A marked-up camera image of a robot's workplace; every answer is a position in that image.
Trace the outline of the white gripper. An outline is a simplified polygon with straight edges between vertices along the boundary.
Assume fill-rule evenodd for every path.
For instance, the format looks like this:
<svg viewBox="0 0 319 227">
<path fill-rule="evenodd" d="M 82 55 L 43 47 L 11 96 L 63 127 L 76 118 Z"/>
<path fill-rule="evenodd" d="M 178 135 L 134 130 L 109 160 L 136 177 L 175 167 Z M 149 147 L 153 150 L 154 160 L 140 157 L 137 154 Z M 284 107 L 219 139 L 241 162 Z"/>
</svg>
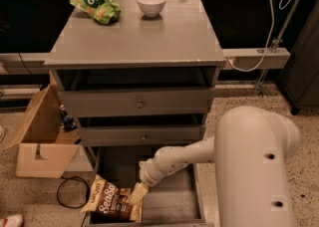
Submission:
<svg viewBox="0 0 319 227">
<path fill-rule="evenodd" d="M 163 179 L 163 174 L 151 159 L 140 161 L 140 182 L 137 182 L 128 198 L 131 205 L 140 203 L 149 192 L 149 187 L 156 186 Z"/>
</svg>

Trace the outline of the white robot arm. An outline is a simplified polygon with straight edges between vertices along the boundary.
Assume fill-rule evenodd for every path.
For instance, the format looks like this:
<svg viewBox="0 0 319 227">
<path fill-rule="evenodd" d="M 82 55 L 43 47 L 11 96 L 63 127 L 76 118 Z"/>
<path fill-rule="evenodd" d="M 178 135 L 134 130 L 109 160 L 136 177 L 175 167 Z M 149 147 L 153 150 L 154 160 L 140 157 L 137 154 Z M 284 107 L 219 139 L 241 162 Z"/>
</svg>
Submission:
<svg viewBox="0 0 319 227">
<path fill-rule="evenodd" d="M 130 202 L 193 163 L 213 162 L 220 227 L 296 227 L 284 160 L 300 145 L 289 118 L 256 107 L 225 113 L 215 134 L 187 146 L 164 146 L 140 163 Z"/>
</svg>

